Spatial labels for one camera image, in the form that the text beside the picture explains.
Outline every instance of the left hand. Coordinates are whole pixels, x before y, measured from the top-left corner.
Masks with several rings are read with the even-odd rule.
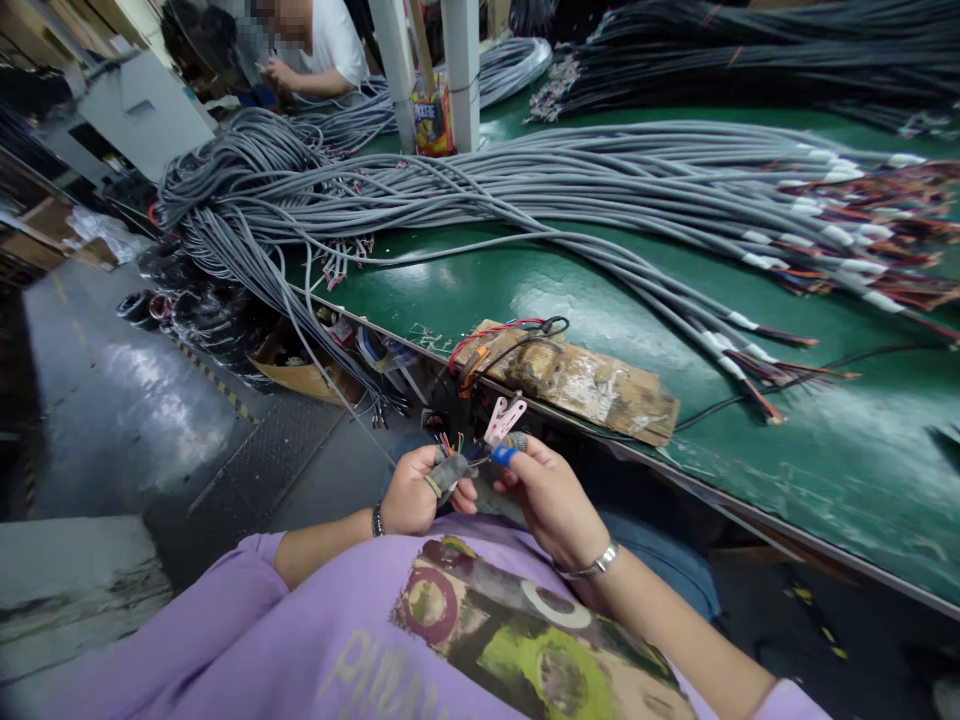
[[[270,58],[267,63],[266,75],[281,89],[290,92],[299,92],[300,75],[290,69],[290,66],[277,58]]]
[[[426,445],[400,458],[387,495],[380,506],[383,532],[387,535],[426,535],[437,515],[437,496],[424,479],[433,470],[437,445]],[[461,478],[453,494],[453,505],[468,512],[477,491],[469,478]]]

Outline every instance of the person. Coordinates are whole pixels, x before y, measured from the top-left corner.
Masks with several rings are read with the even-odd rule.
[[[283,93],[321,98],[353,92],[370,71],[344,0],[255,0],[256,14],[287,46],[264,76]]]
[[[520,506],[529,530],[479,515],[469,478],[453,495],[457,512],[437,519],[425,482],[437,446],[421,447],[400,458],[377,508],[243,540],[135,635],[93,658],[55,711],[827,717],[617,548],[561,455],[534,437],[526,452],[494,455],[508,468],[494,489]],[[594,609],[561,571],[587,571],[571,585]]]

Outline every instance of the wristwatch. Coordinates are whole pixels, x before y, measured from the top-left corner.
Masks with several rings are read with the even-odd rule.
[[[610,567],[610,563],[616,559],[617,551],[619,550],[620,543],[611,539],[607,549],[603,551],[603,555],[598,557],[583,570],[568,572],[564,568],[560,567],[556,560],[553,561],[553,569],[556,570],[560,574],[560,577],[564,578],[565,580],[579,580],[581,578],[588,578],[598,573],[606,572],[607,568]]]

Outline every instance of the clothespin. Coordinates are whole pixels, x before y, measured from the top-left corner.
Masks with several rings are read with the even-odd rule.
[[[487,431],[483,434],[483,441],[491,450],[500,446],[526,409],[527,401],[523,399],[523,393],[519,390],[514,393],[509,404],[505,397],[497,398],[490,424],[487,425]]]

